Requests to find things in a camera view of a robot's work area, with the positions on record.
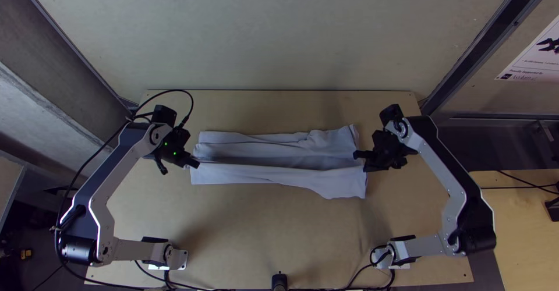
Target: wire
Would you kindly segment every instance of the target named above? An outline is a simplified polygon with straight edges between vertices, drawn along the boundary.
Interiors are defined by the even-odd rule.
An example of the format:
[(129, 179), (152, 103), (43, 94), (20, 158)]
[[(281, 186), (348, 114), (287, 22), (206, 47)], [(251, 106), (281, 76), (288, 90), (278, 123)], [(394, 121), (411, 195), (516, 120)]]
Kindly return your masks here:
[(83, 163), (83, 165), (76, 172), (76, 175), (72, 179), (72, 182), (70, 182), (70, 184), (68, 185), (68, 188), (66, 188), (66, 192), (64, 193), (64, 197), (62, 199), (60, 207), (58, 208), (58, 213), (57, 213), (57, 216), (56, 216), (56, 226), (55, 226), (55, 229), (54, 229), (54, 249), (56, 251), (56, 255), (58, 256), (58, 260), (61, 263), (61, 266), (64, 267), (70, 274), (72, 274), (76, 278), (79, 278), (79, 279), (84, 280), (84, 281), (92, 282), (92, 283), (97, 283), (99, 285), (104, 285), (104, 286), (112, 286), (112, 287), (116, 287), (116, 288), (124, 288), (124, 289), (132, 289), (132, 290), (144, 290), (144, 288), (140, 288), (140, 287), (117, 285), (117, 284), (113, 284), (113, 283), (97, 281), (97, 280), (93, 280), (93, 279), (83, 277), (83, 276), (75, 273), (74, 271), (72, 271), (66, 265), (66, 263), (64, 263), (64, 260), (62, 259), (62, 255), (60, 253), (59, 246), (58, 246), (58, 240), (59, 240), (58, 235), (59, 235), (59, 232), (60, 232), (59, 227), (60, 227), (60, 218), (62, 216), (62, 209), (64, 208), (64, 202), (66, 201), (66, 199), (68, 199), (68, 194), (70, 193), (74, 183), (76, 183), (77, 178), (80, 176), (81, 172), (87, 166), (87, 164), (89, 164), (89, 162), (91, 162), (91, 160), (93, 160), (93, 158), (95, 158), (101, 152), (101, 150), (103, 150), (122, 131), (122, 129), (124, 129), (124, 127), (126, 125), (128, 125), (128, 123), (129, 122), (124, 123), (111, 137), (109, 137), (109, 139), (91, 157), (89, 157), (89, 159), (87, 159)]
[(527, 184), (527, 185), (530, 185), (530, 186), (481, 187), (482, 190), (497, 190), (497, 189), (540, 189), (540, 190), (546, 191), (546, 192), (551, 193), (551, 194), (559, 195), (559, 193), (556, 192), (556, 191), (544, 189), (544, 187), (555, 186), (555, 184), (535, 185), (535, 184), (533, 184), (533, 183), (530, 183), (530, 182), (528, 182), (528, 181), (525, 181), (525, 180), (523, 180), (523, 179), (521, 179), (521, 178), (518, 178), (518, 177), (516, 177), (516, 176), (514, 176), (514, 175), (510, 175), (510, 174), (508, 174), (508, 173), (506, 173), (506, 172), (503, 172), (503, 171), (501, 171), (501, 170), (496, 170), (496, 171), (499, 172), (500, 174), (504, 175), (504, 176), (508, 176), (508, 177), (511, 178), (511, 179), (517, 180), (517, 181), (519, 181), (519, 182), (522, 182), (522, 183)]
[(50, 275), (48, 275), (48, 277), (46, 279), (44, 279), (41, 283), (39, 283), (36, 287), (34, 287), (31, 291), (35, 291), (37, 290), (40, 286), (42, 286), (47, 280), (51, 279), (52, 276), (54, 276), (54, 274), (59, 271), (62, 268), (62, 265), (60, 265), (60, 267), (58, 267), (57, 269), (55, 269), (55, 271), (53, 271)]
[(173, 281), (171, 281), (171, 280), (169, 279), (169, 273), (168, 273), (168, 272), (167, 272), (166, 275), (164, 275), (164, 276), (166, 276), (166, 278), (159, 278), (158, 276), (154, 276), (154, 275), (150, 274), (149, 272), (147, 272), (144, 268), (142, 268), (142, 267), (140, 266), (140, 263), (139, 263), (138, 261), (134, 261), (134, 262), (136, 263), (136, 266), (138, 266), (138, 268), (139, 268), (144, 274), (146, 274), (146, 275), (152, 277), (153, 279), (156, 279), (156, 280), (159, 280), (159, 281), (163, 281), (163, 282), (165, 282), (165, 283), (169, 283), (169, 284), (172, 284), (172, 285), (183, 286), (183, 287), (185, 287), (185, 288), (194, 289), (194, 290), (215, 291), (215, 290), (211, 290), (211, 289), (203, 289), (203, 288), (199, 288), (199, 287), (194, 287), (194, 286), (189, 286), (189, 285), (183, 285), (182, 283), (173, 282)]
[(185, 93), (190, 97), (190, 110), (188, 111), (186, 116), (182, 119), (182, 121), (179, 123), (179, 125), (177, 125), (177, 127), (183, 127), (185, 125), (186, 121), (188, 121), (188, 119), (190, 118), (190, 114), (192, 113), (192, 110), (194, 109), (194, 98), (192, 97), (192, 95), (188, 91), (183, 90), (183, 89), (165, 90), (165, 91), (162, 91), (162, 92), (152, 96), (151, 98), (149, 98), (148, 100), (145, 100), (144, 102), (142, 102), (142, 104), (140, 104), (138, 106), (138, 108), (136, 109), (136, 112), (134, 112), (132, 114), (132, 117), (134, 118), (137, 115), (137, 113), (140, 111), (140, 109), (142, 109), (148, 102), (150, 102), (151, 100), (153, 100), (153, 99), (155, 99), (155, 98), (157, 98), (161, 95), (168, 94), (168, 93)]
[(163, 274), (163, 277), (165, 277), (164, 281), (165, 281), (165, 285), (169, 288), (169, 290), (175, 291), (176, 289), (173, 288), (170, 284), (169, 284), (169, 271), (166, 270), (165, 273)]
[[(472, 159), (472, 160), (481, 162), (481, 163), (487, 165), (489, 168), (491, 168), (491, 164), (489, 164), (488, 162), (486, 162), (486, 161), (484, 161), (484, 160), (481, 160), (481, 159), (478, 158), (478, 157), (474, 157), (473, 155), (471, 155), (471, 154), (469, 154), (469, 153), (467, 153), (467, 152), (464, 152), (464, 151), (460, 151), (459, 153), (462, 154), (462, 155), (464, 155), (464, 156), (466, 156), (466, 157), (468, 157), (468, 158), (470, 158), (470, 159)], [(530, 185), (530, 187), (528, 187), (528, 186), (481, 187), (482, 190), (496, 190), (496, 189), (540, 189), (540, 190), (546, 191), (546, 192), (551, 193), (551, 194), (559, 195), (559, 193), (556, 192), (556, 191), (551, 191), (551, 190), (546, 190), (546, 189), (544, 189), (544, 187), (554, 186), (555, 184), (535, 185), (535, 184), (530, 183), (530, 182), (528, 182), (528, 181), (525, 181), (525, 180), (523, 180), (523, 179), (521, 179), (521, 178), (517, 178), (517, 177), (514, 176), (514, 175), (510, 175), (510, 174), (508, 174), (508, 173), (506, 173), (506, 172), (503, 172), (502, 170), (495, 170), (495, 169), (492, 169), (492, 170), (497, 171), (497, 172), (499, 172), (500, 174), (502, 174), (502, 175), (504, 175), (504, 176), (508, 176), (508, 177), (511, 178), (511, 179), (514, 179), (514, 180), (517, 180), (517, 181), (522, 182), (522, 183), (524, 183), (524, 184)]]
[[(374, 251), (376, 249), (379, 248), (385, 248), (386, 245), (383, 246), (377, 246), (374, 249), (371, 250), (371, 253), (369, 254), (369, 259), (371, 259), (371, 256), (373, 255)], [(394, 283), (394, 279), (396, 278), (396, 272), (394, 271), (394, 269), (390, 270), (390, 280), (388, 281), (388, 283), (382, 287), (373, 287), (373, 288), (358, 288), (358, 287), (352, 287), (351, 285), (353, 285), (353, 282), (355, 281), (355, 279), (357, 279), (357, 276), (359, 276), (359, 274), (369, 268), (369, 267), (374, 267), (376, 265), (378, 265), (380, 262), (382, 262), (387, 256), (389, 256), (391, 253), (389, 251), (385, 252), (384, 254), (382, 254), (378, 260), (376, 262), (371, 262), (369, 265), (365, 265), (363, 267), (361, 267), (361, 269), (359, 269), (357, 271), (356, 274), (353, 275), (353, 277), (351, 278), (351, 280), (349, 281), (348, 285), (345, 288), (342, 289), (337, 289), (335, 291), (347, 291), (347, 290), (390, 290), (390, 287), (392, 286), (392, 284)]]

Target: table surface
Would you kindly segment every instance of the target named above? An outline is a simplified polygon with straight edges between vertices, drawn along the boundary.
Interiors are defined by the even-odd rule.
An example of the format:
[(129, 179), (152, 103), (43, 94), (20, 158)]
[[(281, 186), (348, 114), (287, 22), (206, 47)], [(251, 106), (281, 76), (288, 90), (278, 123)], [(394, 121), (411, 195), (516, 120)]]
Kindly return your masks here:
[[(536, 185), (559, 180), (558, 169), (507, 172)], [(471, 175), (480, 187), (526, 186), (495, 171)], [(556, 290), (559, 222), (551, 221), (544, 202), (557, 195), (538, 189), (503, 189), (483, 190), (483, 197), (495, 213), (495, 258), (506, 290)]]
[[(148, 91), (142, 101), (159, 91)], [(419, 115), (414, 95), (402, 91), (191, 91), (195, 105), (186, 128), (192, 150), (202, 130), (244, 134), (337, 129), (356, 124), (361, 149), (382, 128), (378, 113), (400, 104), (404, 115)], [(142, 112), (164, 104), (180, 120), (188, 96), (170, 93)], [(436, 233), (448, 194), (420, 157), (401, 170), (370, 173), (367, 195), (326, 200), (299, 187), (278, 184), (190, 184), (189, 171), (168, 166), (162, 176), (141, 159), (111, 197), (115, 236), (170, 239), (189, 251), (185, 271), (171, 279), (203, 288), (269, 289), (278, 271), (290, 288), (342, 288), (368, 263), (372, 247), (391, 237)], [(157, 276), (162, 272), (153, 271)], [(135, 286), (161, 286), (133, 262), (89, 268), (88, 278)], [(381, 286), (386, 271), (370, 268), (355, 286)], [(394, 285), (472, 281), (467, 258), (423, 257), (397, 272)]]

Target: white pants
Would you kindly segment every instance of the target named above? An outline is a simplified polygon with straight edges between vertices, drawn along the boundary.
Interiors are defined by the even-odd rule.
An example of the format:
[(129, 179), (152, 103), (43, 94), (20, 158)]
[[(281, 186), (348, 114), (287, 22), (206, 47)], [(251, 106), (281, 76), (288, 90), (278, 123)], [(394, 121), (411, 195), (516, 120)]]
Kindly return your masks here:
[(308, 133), (247, 136), (201, 132), (194, 147), (192, 184), (279, 183), (304, 187), (326, 199), (365, 197), (367, 175), (353, 159), (354, 125)]

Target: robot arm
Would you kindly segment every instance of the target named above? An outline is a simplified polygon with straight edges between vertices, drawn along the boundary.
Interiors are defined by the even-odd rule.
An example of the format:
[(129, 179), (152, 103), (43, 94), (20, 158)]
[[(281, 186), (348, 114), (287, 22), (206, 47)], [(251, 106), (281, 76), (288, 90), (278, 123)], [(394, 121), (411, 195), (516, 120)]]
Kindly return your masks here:
[(168, 240), (144, 237), (141, 241), (114, 237), (115, 220), (107, 202), (140, 158), (153, 159), (161, 173), (161, 160), (178, 166), (199, 163), (184, 151), (190, 137), (175, 127), (176, 112), (156, 106), (151, 123), (129, 123), (119, 135), (119, 143), (74, 195), (72, 205), (61, 218), (59, 253), (64, 259), (94, 267), (113, 260), (141, 260), (152, 269), (185, 269), (188, 253), (175, 249)]
[(496, 245), (493, 210), (479, 186), (437, 137), (437, 127), (428, 116), (404, 118), (398, 105), (380, 113), (383, 130), (373, 133), (372, 151), (356, 151), (364, 158), (365, 172), (400, 169), (406, 156), (419, 154), (448, 192), (441, 229), (431, 236), (396, 237), (371, 253), (371, 262), (389, 252), (378, 268), (409, 268), (421, 256), (446, 254), (462, 257), (493, 249)]

